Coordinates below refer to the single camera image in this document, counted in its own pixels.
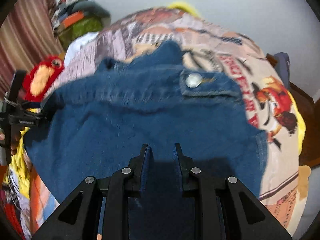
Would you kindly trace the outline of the person's left hand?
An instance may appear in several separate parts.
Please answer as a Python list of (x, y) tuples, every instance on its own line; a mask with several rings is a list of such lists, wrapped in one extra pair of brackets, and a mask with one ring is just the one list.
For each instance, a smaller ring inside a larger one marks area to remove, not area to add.
[[(20, 139), (22, 137), (22, 131), (25, 130), (25, 127), (13, 127), (11, 130), (11, 155), (16, 155), (17, 153), (17, 148), (19, 146), (20, 143)], [(0, 141), (1, 142), (5, 142), (5, 134), (3, 133), (3, 130), (1, 129), (0, 132)]]

